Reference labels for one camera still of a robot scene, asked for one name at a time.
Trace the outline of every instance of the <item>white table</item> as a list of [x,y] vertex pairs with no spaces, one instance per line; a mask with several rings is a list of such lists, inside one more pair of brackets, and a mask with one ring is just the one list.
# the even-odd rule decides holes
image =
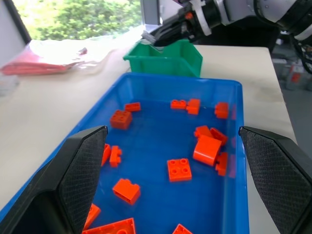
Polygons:
[[[295,141],[284,99],[265,48],[196,46],[203,55],[201,77],[243,84],[245,125],[274,131]],[[47,159],[114,81],[129,70],[122,56],[109,54],[96,75],[22,78],[18,89],[0,100],[0,209]],[[250,170],[248,203],[251,234],[279,233]]]

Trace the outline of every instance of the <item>blue plastic bin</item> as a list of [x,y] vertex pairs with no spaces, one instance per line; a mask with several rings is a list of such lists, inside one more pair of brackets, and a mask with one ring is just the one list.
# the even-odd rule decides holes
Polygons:
[[[171,100],[190,98],[201,100],[198,116],[170,109]],[[142,111],[133,113],[129,129],[112,129],[109,119],[114,111],[135,101],[141,102]],[[220,101],[230,105],[227,120],[214,115],[214,106]],[[109,126],[106,142],[118,145],[123,154],[118,168],[106,163],[101,169],[93,203],[102,212],[90,228],[133,217],[138,234],[170,234],[178,223],[194,234],[249,233],[246,159],[238,136],[238,128],[243,125],[240,83],[126,73],[69,135],[98,125]],[[225,177],[192,158],[194,130],[201,125],[215,127],[229,137],[221,149],[229,154]],[[167,160],[178,158],[189,159],[193,178],[170,183]],[[141,187],[141,196],[133,206],[113,194],[112,188],[120,178]],[[0,218],[23,188],[0,212]]]

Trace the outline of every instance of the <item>tree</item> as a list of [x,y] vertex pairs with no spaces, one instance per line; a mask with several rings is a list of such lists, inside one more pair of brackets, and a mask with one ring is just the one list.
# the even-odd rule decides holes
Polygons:
[[[141,24],[140,0],[49,0],[39,1],[38,4],[46,2],[49,5],[46,12],[41,11],[42,18],[49,14],[52,14],[52,18],[39,26],[30,27],[33,39],[63,40],[116,36]],[[20,14],[22,17],[31,17],[29,13]]]

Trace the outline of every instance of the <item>window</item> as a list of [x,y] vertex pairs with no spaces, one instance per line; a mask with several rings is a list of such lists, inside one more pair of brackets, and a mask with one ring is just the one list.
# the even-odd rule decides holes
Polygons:
[[32,39],[113,39],[142,24],[141,0],[13,0],[13,3]]

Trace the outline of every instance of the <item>orange lego brick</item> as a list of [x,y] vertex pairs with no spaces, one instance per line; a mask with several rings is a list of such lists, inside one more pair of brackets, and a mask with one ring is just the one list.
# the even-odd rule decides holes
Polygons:
[[103,157],[102,157],[102,166],[105,164],[109,156],[111,155],[111,146],[109,144],[104,145]]
[[170,182],[185,181],[192,179],[192,172],[188,159],[168,160],[168,172]]
[[186,109],[186,101],[185,100],[172,100],[170,104],[171,109]]
[[215,170],[218,171],[219,176],[225,176],[226,175],[226,167],[228,164],[228,153],[223,152],[220,155],[218,155],[217,164],[215,165]]
[[86,223],[84,224],[84,227],[83,227],[84,230],[88,229],[88,227],[92,224],[92,222],[99,215],[99,213],[101,213],[101,209],[92,203],[89,213],[88,213]]
[[191,99],[187,103],[186,110],[189,114],[198,115],[200,108],[200,100],[199,99]]
[[129,111],[116,110],[110,119],[113,128],[127,130],[132,121],[132,114]]
[[219,102],[215,106],[214,114],[217,118],[227,119],[229,116],[229,104],[226,102]]
[[140,186],[132,184],[128,179],[120,179],[113,187],[113,192],[122,200],[133,205],[138,197],[141,195]]
[[197,138],[200,138],[201,135],[213,137],[213,135],[210,133],[209,128],[206,125],[197,127],[194,132],[194,136]]
[[200,162],[206,163],[209,166],[214,166],[221,143],[221,140],[205,135],[201,136],[195,146],[193,158]]
[[117,167],[118,164],[121,163],[121,156],[122,151],[118,146],[112,146],[112,152],[111,157],[109,159],[109,163],[111,164],[111,167]]
[[192,234],[189,230],[183,227],[181,224],[178,224],[175,231],[172,234]]
[[228,137],[220,132],[217,128],[211,128],[210,132],[213,135],[213,138],[221,140],[221,146],[225,145],[228,141]]
[[83,231],[82,234],[136,234],[133,218]]
[[125,104],[125,110],[130,111],[130,112],[140,111],[141,110],[141,103],[134,102],[134,103]]

